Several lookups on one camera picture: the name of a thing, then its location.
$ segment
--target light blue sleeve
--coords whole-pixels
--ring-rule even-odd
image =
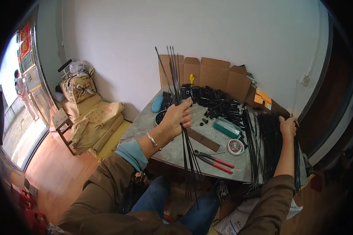
[[[148,159],[144,156],[140,144],[136,140],[119,144],[115,153],[129,162],[138,172],[143,171],[148,164]]]

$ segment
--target beige pants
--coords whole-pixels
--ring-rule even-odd
[[[33,120],[35,120],[36,115],[34,113],[36,113],[36,111],[34,111],[33,109],[33,103],[30,100],[29,95],[24,95],[22,98],[22,101],[24,102],[24,105],[27,109],[27,111],[29,112],[30,116],[32,117]]]

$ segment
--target brown jacket sleeve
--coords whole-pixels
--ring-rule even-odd
[[[295,194],[292,176],[281,175],[268,180],[262,188],[259,202],[238,234],[280,234]]]
[[[103,160],[57,224],[94,214],[113,213],[120,205],[133,172],[132,165],[116,153]]]

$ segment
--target open cardboard box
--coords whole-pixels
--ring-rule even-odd
[[[272,107],[271,110],[267,109],[264,104],[259,104],[255,102],[255,94],[256,94],[256,88],[253,86],[249,87],[249,90],[247,92],[245,102],[247,103],[248,106],[252,108],[258,108],[261,111],[270,113],[270,114],[280,114],[285,117],[289,117],[290,113],[281,107],[276,101],[272,99]]]
[[[184,80],[182,84],[189,84],[190,75],[193,75],[194,87],[200,86],[200,61],[198,58],[186,57],[184,58]]]
[[[165,72],[166,72],[166,76],[169,80],[169,83],[170,85],[172,85],[172,77],[171,77],[171,69],[170,69],[170,58],[169,58],[169,55],[167,54],[160,54],[160,59],[161,59],[161,63],[165,69]],[[179,65],[179,74],[184,74],[184,56],[182,55],[178,55],[178,56],[175,56],[175,59],[176,59],[176,63],[178,63]],[[166,81],[166,78],[165,78],[165,74],[163,73],[163,70],[162,70],[162,66],[160,63],[158,63],[158,67],[160,69],[160,81],[161,81],[161,87],[163,86],[166,86],[167,85],[167,81]],[[179,76],[179,82],[181,84],[183,84],[183,76]]]
[[[169,56],[161,54],[160,58],[169,82],[172,84]],[[256,88],[251,85],[251,79],[247,77],[246,68],[236,65],[230,68],[230,62],[228,61],[204,57],[201,59],[201,63],[198,58],[184,58],[182,55],[179,55],[178,59],[179,73],[182,75],[179,78],[180,84],[191,83],[190,75],[192,74],[194,76],[193,86],[209,86],[212,89],[220,89],[228,93],[231,98],[238,102],[246,102],[250,107],[258,108],[267,113],[277,113],[285,116],[290,115],[287,110],[272,99],[268,102],[268,107],[271,106],[271,110],[266,108],[265,105],[267,104],[255,102],[255,100],[262,102],[262,95],[264,95],[264,97],[267,96],[262,92],[259,92],[256,96]],[[163,87],[167,85],[167,82],[160,63],[159,69],[161,87]]]

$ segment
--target table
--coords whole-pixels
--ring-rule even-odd
[[[157,94],[162,94],[164,91],[168,91],[167,86],[164,86]],[[138,115],[132,125],[130,125],[127,131],[122,135],[120,142],[129,142],[134,139],[139,139],[144,136],[148,131],[156,127],[155,116],[157,115],[157,113],[151,111],[153,100],[154,98],[148,103],[148,105],[146,105],[146,107],[141,111],[141,113]],[[207,138],[213,140],[214,142],[220,144],[221,146],[218,149],[217,153],[221,154],[216,154],[213,156],[234,165],[235,168],[230,168],[233,174],[228,174],[197,158],[202,174],[235,181],[251,182],[251,164],[249,159],[248,148],[245,149],[245,151],[239,156],[234,156],[230,154],[227,150],[227,144],[231,138],[213,128],[213,123],[216,119],[214,118],[211,120],[205,117],[204,113],[206,111],[207,108],[199,106],[197,103],[193,104],[193,106],[190,108],[192,118],[191,128],[199,132],[200,134],[206,136]],[[200,126],[199,124],[202,122],[202,118],[207,119],[209,121],[208,124]],[[214,151],[198,143],[194,139],[190,138],[190,140],[194,149],[208,154],[215,153]],[[257,135],[257,141],[258,143],[260,143],[259,134]],[[168,145],[166,145],[160,152],[157,152],[152,158],[173,165],[175,167],[184,168],[182,143],[182,135],[179,135]],[[262,181],[261,174],[259,174],[259,181]]]

